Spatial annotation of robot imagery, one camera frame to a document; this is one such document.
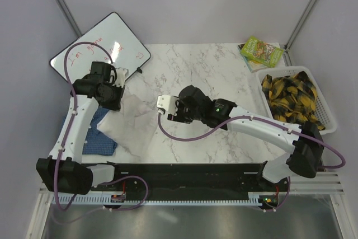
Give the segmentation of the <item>white long sleeve shirt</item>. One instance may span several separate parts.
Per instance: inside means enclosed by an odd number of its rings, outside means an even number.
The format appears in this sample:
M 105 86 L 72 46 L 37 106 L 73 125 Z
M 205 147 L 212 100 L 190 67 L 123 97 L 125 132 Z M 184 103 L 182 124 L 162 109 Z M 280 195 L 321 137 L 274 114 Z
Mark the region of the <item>white long sleeve shirt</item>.
M 97 129 L 117 143 L 112 162 L 140 162 L 157 129 L 157 112 L 136 95 L 125 94 L 121 110 L 110 110 Z

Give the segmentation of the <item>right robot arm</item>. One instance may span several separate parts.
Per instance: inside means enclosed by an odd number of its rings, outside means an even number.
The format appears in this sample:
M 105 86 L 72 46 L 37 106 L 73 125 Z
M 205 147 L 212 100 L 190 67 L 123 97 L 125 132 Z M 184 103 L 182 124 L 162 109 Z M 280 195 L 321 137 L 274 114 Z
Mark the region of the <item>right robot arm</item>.
M 323 139 L 317 126 L 309 121 L 295 124 L 261 117 L 229 100 L 211 100 L 192 85 L 185 87 L 178 96 L 158 97 L 157 108 L 167 114 L 170 121 L 186 124 L 200 121 L 213 131 L 244 133 L 284 150 L 283 155 L 261 165 L 256 176 L 261 190 L 270 190 L 292 175 L 312 179 L 319 169 Z

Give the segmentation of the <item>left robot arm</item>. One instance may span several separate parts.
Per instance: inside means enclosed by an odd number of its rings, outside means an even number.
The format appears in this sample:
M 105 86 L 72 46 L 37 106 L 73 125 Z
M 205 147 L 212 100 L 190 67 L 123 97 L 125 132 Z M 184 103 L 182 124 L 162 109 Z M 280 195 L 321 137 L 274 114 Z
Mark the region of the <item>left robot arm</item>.
M 103 183 L 118 190 L 123 177 L 111 164 L 82 163 L 82 152 L 90 123 L 99 107 L 119 111 L 128 70 L 105 62 L 93 62 L 90 73 L 72 83 L 69 110 L 60 135 L 47 158 L 36 164 L 49 191 L 86 195 Z

